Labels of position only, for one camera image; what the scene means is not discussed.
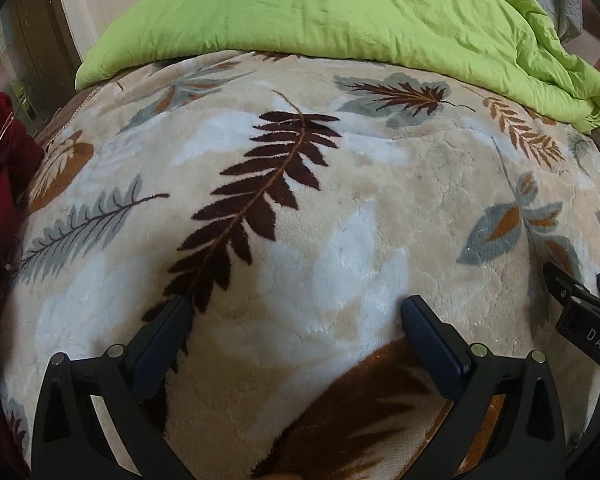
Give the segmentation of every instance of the white leaf print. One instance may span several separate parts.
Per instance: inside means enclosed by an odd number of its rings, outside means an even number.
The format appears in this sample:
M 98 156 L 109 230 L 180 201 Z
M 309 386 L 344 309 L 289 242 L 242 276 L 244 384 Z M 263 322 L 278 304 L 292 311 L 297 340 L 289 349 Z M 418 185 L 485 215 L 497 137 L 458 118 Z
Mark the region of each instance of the white leaf print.
M 403 168 L 409 165 L 409 156 L 396 140 L 350 133 L 341 135 L 344 145 L 352 152 L 366 155 L 380 164 Z
M 127 159 L 134 158 L 142 150 L 145 142 L 155 136 L 155 130 L 138 128 L 111 137 L 99 147 L 98 153 L 82 168 L 69 186 L 68 189 L 72 192 L 67 193 L 70 200 L 68 206 L 80 207 L 85 197 L 100 193 L 103 184 L 109 183 L 107 177 L 116 173 Z
M 493 143 L 495 142 L 500 153 L 513 163 L 519 164 L 526 159 L 522 152 L 513 147 L 509 136 L 503 135 L 498 129 L 497 124 L 494 121 L 488 120 L 488 118 L 475 118 L 469 115 L 462 115 L 458 119 L 458 126 L 466 130 L 474 139 L 490 148 L 493 148 Z
M 337 377 L 401 336 L 407 254 L 395 251 L 376 269 L 375 208 L 369 201 L 353 213 L 313 265 L 296 248 L 272 244 L 258 281 L 269 320 L 231 321 L 215 330 L 233 358 L 298 370 L 266 400 L 245 437 L 275 438 Z M 351 322 L 343 333 L 335 319 L 347 312 Z
M 147 298 L 158 292 L 157 261 L 156 254 L 138 256 L 111 269 L 106 255 L 99 253 L 64 294 L 46 298 L 36 325 L 41 377 L 55 352 L 85 359 L 101 355 L 113 343 L 130 341 L 142 325 Z
M 51 186 L 51 183 L 62 173 L 69 159 L 74 156 L 74 146 L 80 136 L 73 134 L 64 140 L 47 155 L 38 176 L 31 187 L 30 197 L 33 199 L 42 195 Z
M 231 111 L 209 119 L 185 143 L 171 161 L 179 166 L 207 152 L 234 152 L 244 150 L 255 143 L 250 140 L 257 135 L 253 127 L 262 124 L 256 115 Z

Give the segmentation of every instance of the fleece blanket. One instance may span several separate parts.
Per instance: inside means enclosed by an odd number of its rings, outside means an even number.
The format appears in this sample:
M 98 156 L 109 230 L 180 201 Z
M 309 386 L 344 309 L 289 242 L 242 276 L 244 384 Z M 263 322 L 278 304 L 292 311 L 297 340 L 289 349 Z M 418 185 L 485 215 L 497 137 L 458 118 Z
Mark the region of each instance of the fleece blanket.
M 227 48 L 430 70 L 581 132 L 600 126 L 600 74 L 565 53 L 535 0 L 140 0 L 87 54 L 77 87 Z
M 597 398 L 540 265 L 595 290 L 600 151 L 446 76 L 236 51 L 152 64 L 59 131 L 28 211 L 0 333 L 28 460 L 51 355 L 127 342 L 174 294 L 193 329 L 145 408 L 203 480 L 399 478 L 449 409 L 401 330 L 409 294 L 469 342 L 542 349 L 570 442 Z

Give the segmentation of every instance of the beige blanket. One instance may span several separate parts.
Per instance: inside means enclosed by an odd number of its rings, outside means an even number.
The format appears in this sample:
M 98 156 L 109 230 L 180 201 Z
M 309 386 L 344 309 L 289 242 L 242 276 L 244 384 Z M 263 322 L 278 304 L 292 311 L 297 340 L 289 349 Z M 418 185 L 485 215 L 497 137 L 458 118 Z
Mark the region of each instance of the beige blanket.
M 403 337 L 409 294 L 468 342 L 543 349 L 568 439 L 596 400 L 539 266 L 595 290 L 600 153 L 435 73 L 240 52 L 141 68 L 50 144 L 20 242 L 0 388 L 28 460 L 50 356 L 127 342 L 174 294 L 194 327 L 146 408 L 202 480 L 399 478 L 448 410 Z

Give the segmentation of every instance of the metal screw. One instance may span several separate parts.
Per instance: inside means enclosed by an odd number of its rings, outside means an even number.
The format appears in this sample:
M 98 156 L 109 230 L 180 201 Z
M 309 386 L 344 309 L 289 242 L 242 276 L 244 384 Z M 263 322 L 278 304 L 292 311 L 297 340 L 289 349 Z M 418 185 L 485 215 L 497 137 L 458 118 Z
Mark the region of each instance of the metal screw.
M 125 347 L 122 345 L 112 345 L 107 350 L 107 355 L 113 359 L 120 357 L 123 353 L 125 353 Z
M 64 361 L 64 354 L 62 352 L 58 352 L 51 356 L 51 364 L 53 365 L 59 365 L 62 361 Z
M 536 362 L 536 363 L 544 363 L 546 361 L 546 355 L 544 355 L 544 352 L 541 352 L 539 350 L 534 350 L 533 352 L 531 352 L 531 358 Z
M 489 353 L 489 349 L 482 343 L 471 345 L 471 353 L 476 357 L 485 357 Z

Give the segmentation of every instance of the gray leaf print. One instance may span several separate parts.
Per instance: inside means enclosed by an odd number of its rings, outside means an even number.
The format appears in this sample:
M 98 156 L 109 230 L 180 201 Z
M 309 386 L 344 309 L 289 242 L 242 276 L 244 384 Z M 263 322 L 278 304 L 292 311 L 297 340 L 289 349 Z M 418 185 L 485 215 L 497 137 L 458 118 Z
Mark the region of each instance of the gray leaf print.
M 335 83 L 340 90 L 358 96 L 338 111 L 388 117 L 386 126 L 389 128 L 422 124 L 436 114 L 442 103 L 453 105 L 444 100 L 451 93 L 445 82 L 420 83 L 400 72 L 382 81 L 336 77 Z
M 567 142 L 569 151 L 571 152 L 571 155 L 573 155 L 573 158 L 576 159 L 578 167 L 589 176 L 589 173 L 587 173 L 587 170 L 585 170 L 582 165 L 582 159 L 591 151 L 592 142 L 578 132 L 569 133 Z
M 83 204 L 80 209 L 72 207 L 67 219 L 58 219 L 53 227 L 46 227 L 42 236 L 31 242 L 29 249 L 14 268 L 14 279 L 43 281 L 51 272 L 57 276 L 69 259 L 78 253 L 87 254 L 96 245 L 101 248 L 120 232 L 131 210 L 141 203 L 156 198 L 168 198 L 168 193 L 158 193 L 138 199 L 142 178 L 138 174 L 129 185 L 124 198 L 116 187 L 107 194 L 103 191 L 93 206 Z
M 536 184 L 533 174 L 521 175 L 516 186 L 518 203 L 522 207 L 528 206 L 536 199 L 536 196 L 538 196 L 538 184 Z
M 226 70 L 232 69 L 237 65 L 238 62 L 236 61 L 219 63 L 209 68 L 205 68 L 204 70 L 199 70 L 193 74 L 183 76 L 177 79 L 167 88 L 161 88 L 158 91 L 153 91 L 149 94 L 144 94 L 136 99 L 133 99 L 130 102 L 137 102 L 141 99 L 149 97 L 150 95 L 159 93 L 157 99 L 136 113 L 129 121 L 129 124 L 122 128 L 119 133 L 130 130 L 131 128 L 135 128 L 136 126 L 147 122 L 149 119 L 161 113 L 177 110 L 178 108 L 202 97 L 221 92 L 222 85 L 241 77 L 241 75 L 224 79 L 214 79 L 209 78 L 208 76 L 219 72 L 225 72 Z
M 20 453 L 25 455 L 29 449 L 30 428 L 24 406 L 11 397 L 1 401 L 11 435 Z
M 581 282 L 580 259 L 571 241 L 565 236 L 554 235 L 540 239 L 548 251 L 549 259 L 564 272 Z
M 539 234 L 548 234 L 558 227 L 557 216 L 562 212 L 562 202 L 553 202 L 540 209 L 523 209 L 526 225 Z
M 549 292 L 544 284 L 542 265 L 533 245 L 529 245 L 529 280 L 526 289 L 529 306 L 528 315 L 529 329 L 532 337 L 546 324 L 550 318 Z
M 516 203 L 495 204 L 484 212 L 458 256 L 458 263 L 481 265 L 511 252 L 522 234 Z

